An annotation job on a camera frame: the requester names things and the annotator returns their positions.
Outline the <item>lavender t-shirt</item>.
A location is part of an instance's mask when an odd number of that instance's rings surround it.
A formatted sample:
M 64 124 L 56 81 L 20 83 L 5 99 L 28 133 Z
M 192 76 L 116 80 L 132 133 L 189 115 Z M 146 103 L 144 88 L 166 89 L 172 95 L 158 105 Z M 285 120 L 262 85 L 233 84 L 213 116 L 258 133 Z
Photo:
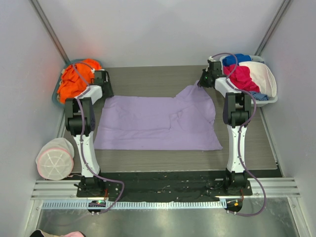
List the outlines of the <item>lavender t-shirt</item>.
M 215 106 L 197 84 L 175 97 L 114 96 L 102 109 L 97 150 L 215 151 Z

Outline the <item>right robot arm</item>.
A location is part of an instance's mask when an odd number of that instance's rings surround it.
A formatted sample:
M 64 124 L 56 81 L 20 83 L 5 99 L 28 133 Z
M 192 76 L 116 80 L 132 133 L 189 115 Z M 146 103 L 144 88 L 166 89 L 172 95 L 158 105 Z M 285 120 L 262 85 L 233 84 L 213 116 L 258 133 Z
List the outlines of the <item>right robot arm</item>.
M 198 86 L 212 87 L 225 96 L 223 122 L 227 125 L 229 134 L 229 159 L 223 189 L 225 193 L 234 195 L 247 186 L 244 150 L 248 120 L 252 115 L 252 98 L 225 77 L 220 61 L 207 61 L 208 67 L 202 71 Z

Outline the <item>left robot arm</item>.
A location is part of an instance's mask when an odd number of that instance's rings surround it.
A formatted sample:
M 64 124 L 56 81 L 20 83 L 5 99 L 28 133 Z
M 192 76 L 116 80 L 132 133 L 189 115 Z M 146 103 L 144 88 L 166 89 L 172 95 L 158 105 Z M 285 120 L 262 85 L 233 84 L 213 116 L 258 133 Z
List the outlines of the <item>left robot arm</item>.
M 94 80 L 86 89 L 65 102 L 65 127 L 76 142 L 81 162 L 80 182 L 76 184 L 77 196 L 100 197 L 105 192 L 104 180 L 100 179 L 93 133 L 96 127 L 94 103 L 101 98 L 113 97 L 109 73 L 104 69 L 93 70 Z

